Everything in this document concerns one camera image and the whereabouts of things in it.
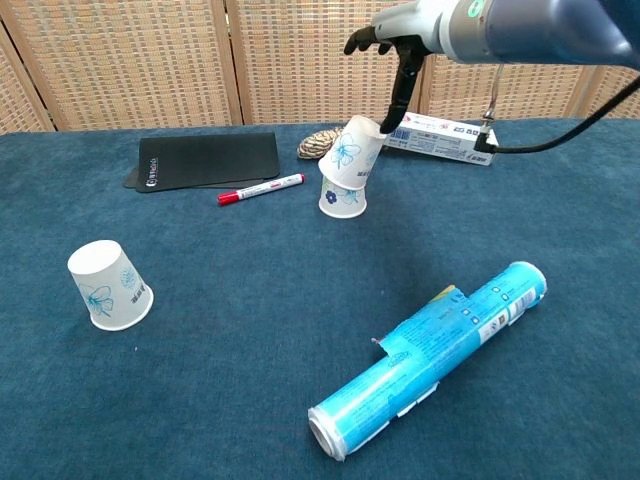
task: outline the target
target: wicker panel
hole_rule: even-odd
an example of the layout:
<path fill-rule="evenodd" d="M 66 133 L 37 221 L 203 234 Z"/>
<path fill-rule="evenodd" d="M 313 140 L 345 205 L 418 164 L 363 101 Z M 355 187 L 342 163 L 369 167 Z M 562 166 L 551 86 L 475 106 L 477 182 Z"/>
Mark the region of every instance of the wicker panel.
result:
<path fill-rule="evenodd" d="M 227 6 L 245 123 L 384 118 L 397 55 L 342 50 L 388 0 L 227 0 Z"/>
<path fill-rule="evenodd" d="M 461 65 L 438 55 L 425 74 L 421 112 L 441 118 L 478 120 L 487 109 L 496 65 Z M 564 117 L 573 111 L 583 67 L 506 65 L 497 118 Z"/>
<path fill-rule="evenodd" d="M 638 76 L 638 72 L 629 68 L 600 67 L 594 77 L 594 88 L 589 98 L 588 113 L 595 112 L 611 97 L 631 83 Z M 618 106 L 608 117 L 612 118 L 640 118 L 640 94 L 634 93 Z"/>
<path fill-rule="evenodd" d="M 61 129 L 241 123 L 223 0 L 3 0 Z"/>
<path fill-rule="evenodd" d="M 53 125 L 0 23 L 0 132 L 51 131 Z"/>

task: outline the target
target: paper cup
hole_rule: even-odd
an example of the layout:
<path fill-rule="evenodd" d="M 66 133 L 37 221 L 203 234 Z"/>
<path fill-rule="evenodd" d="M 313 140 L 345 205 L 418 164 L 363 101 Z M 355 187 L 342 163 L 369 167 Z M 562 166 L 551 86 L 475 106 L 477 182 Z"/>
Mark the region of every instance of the paper cup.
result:
<path fill-rule="evenodd" d="M 326 177 L 322 179 L 322 193 L 318 203 L 320 210 L 333 218 L 353 218 L 367 208 L 364 188 L 346 190 L 333 184 Z"/>
<path fill-rule="evenodd" d="M 344 189 L 364 188 L 386 138 L 380 133 L 380 125 L 356 115 L 318 162 L 320 171 Z"/>
<path fill-rule="evenodd" d="M 79 248 L 69 257 L 67 268 L 89 309 L 91 322 L 102 330 L 129 328 L 151 309 L 153 292 L 113 240 Z"/>

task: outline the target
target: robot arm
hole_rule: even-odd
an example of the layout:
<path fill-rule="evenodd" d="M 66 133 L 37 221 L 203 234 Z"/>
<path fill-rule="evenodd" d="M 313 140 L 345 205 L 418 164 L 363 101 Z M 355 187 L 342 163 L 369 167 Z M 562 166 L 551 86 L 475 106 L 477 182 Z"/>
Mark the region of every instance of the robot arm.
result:
<path fill-rule="evenodd" d="M 429 54 L 459 63 L 618 65 L 640 70 L 640 2 L 636 0 L 415 0 L 375 15 L 344 52 L 379 43 L 399 56 L 382 133 L 406 112 Z"/>

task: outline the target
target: plastic wrap roll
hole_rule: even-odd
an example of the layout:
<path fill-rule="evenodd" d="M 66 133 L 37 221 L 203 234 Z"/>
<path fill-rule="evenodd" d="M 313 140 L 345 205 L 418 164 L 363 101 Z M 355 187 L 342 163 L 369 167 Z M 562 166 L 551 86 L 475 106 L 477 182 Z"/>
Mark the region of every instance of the plastic wrap roll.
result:
<path fill-rule="evenodd" d="M 445 375 L 546 291 L 544 275 L 526 262 L 512 263 L 468 298 L 455 287 L 445 290 L 378 342 L 385 358 L 309 409 L 322 449 L 344 460 L 433 393 Z"/>

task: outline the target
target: cardboard box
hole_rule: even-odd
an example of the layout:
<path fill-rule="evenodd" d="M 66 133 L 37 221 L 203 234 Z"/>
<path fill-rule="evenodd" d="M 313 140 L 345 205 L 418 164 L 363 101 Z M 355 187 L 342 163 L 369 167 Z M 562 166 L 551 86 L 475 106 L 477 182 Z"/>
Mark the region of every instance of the cardboard box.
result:
<path fill-rule="evenodd" d="M 442 118 L 407 113 L 400 126 L 390 133 L 385 145 L 476 165 L 491 165 L 495 154 L 473 149 L 480 127 Z M 498 145 L 491 131 L 489 143 Z"/>

